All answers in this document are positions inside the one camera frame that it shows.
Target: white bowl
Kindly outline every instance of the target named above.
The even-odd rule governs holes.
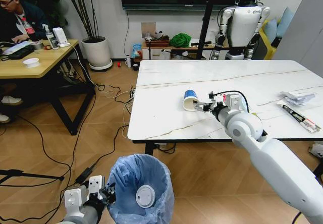
[[[35,68],[40,65],[38,58],[27,59],[23,63],[28,68]]]

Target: green bag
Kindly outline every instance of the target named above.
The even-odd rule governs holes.
[[[180,33],[170,40],[170,45],[174,47],[189,47],[191,38],[191,36],[185,33]]]

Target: shoe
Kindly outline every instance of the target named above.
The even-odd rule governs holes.
[[[10,117],[6,116],[6,115],[2,115],[0,113],[0,123],[8,123],[10,121]]]
[[[23,100],[21,98],[13,98],[8,95],[4,96],[1,100],[1,103],[5,105],[20,105],[22,102]]]

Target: bottle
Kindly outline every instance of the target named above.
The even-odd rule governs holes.
[[[127,64],[128,68],[131,68],[131,60],[130,60],[130,56],[129,55],[127,55],[126,64]]]
[[[42,25],[43,28],[46,31],[46,37],[49,40],[50,46],[52,47],[53,50],[57,50],[59,49],[58,43],[56,41],[56,38],[54,37],[54,35],[50,32],[49,28],[47,25],[43,24]]]
[[[32,28],[32,26],[27,22],[27,20],[26,20],[25,17],[22,18],[22,24],[25,27],[26,32],[27,32],[29,38],[32,41],[38,41],[37,38],[36,38],[36,32],[35,32],[34,28]]]

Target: man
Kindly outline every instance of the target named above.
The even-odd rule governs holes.
[[[28,40],[29,36],[22,24],[23,18],[34,28],[36,39],[46,39],[42,25],[49,25],[49,22],[39,7],[21,0],[0,0],[0,6],[5,12],[0,21],[0,39],[12,40],[14,43]]]

